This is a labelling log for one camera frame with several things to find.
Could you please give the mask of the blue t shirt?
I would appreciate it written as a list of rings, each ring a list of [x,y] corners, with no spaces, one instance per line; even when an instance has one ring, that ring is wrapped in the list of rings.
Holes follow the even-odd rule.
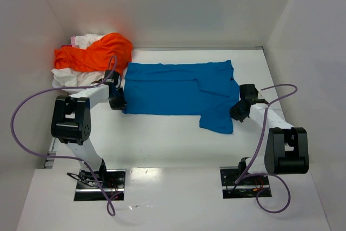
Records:
[[[124,113],[199,116],[199,127],[234,131],[229,110],[239,101],[230,60],[196,64],[130,63],[124,86]]]

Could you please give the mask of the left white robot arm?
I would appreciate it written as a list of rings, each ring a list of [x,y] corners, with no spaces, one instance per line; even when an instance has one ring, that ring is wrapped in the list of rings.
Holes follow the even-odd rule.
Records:
[[[126,106],[124,91],[118,72],[107,70],[105,82],[84,89],[71,96],[56,98],[51,133],[80,160],[81,179],[92,178],[95,173],[100,183],[107,182],[109,175],[104,160],[96,153],[91,140],[91,109],[108,101],[112,110],[123,111]]]

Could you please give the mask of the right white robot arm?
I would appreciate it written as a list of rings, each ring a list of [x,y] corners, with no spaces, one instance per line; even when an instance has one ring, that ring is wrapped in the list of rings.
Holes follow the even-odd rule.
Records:
[[[247,176],[306,174],[309,170],[307,131],[294,127],[271,109],[274,103],[295,94],[298,87],[279,84],[264,90],[277,87],[292,87],[294,90],[268,102],[260,97],[260,91],[254,84],[239,87],[240,100],[230,109],[231,118],[241,123],[250,118],[262,130],[254,155],[242,160],[245,168],[239,171],[236,184]]]

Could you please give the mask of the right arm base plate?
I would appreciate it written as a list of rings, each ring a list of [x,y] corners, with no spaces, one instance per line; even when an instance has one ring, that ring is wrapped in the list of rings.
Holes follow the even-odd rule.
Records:
[[[255,198],[257,194],[259,197],[272,197],[267,177],[253,176],[236,184],[235,180],[239,176],[237,167],[221,167],[219,171],[224,199]]]

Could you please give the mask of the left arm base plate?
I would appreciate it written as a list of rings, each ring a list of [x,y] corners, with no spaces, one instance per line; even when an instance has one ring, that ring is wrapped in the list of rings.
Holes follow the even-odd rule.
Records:
[[[100,188],[90,173],[80,171],[78,174],[68,173],[68,175],[77,181],[74,201],[105,201]],[[109,169],[104,180],[98,178],[105,193],[113,201],[124,200],[125,188],[125,169]]]

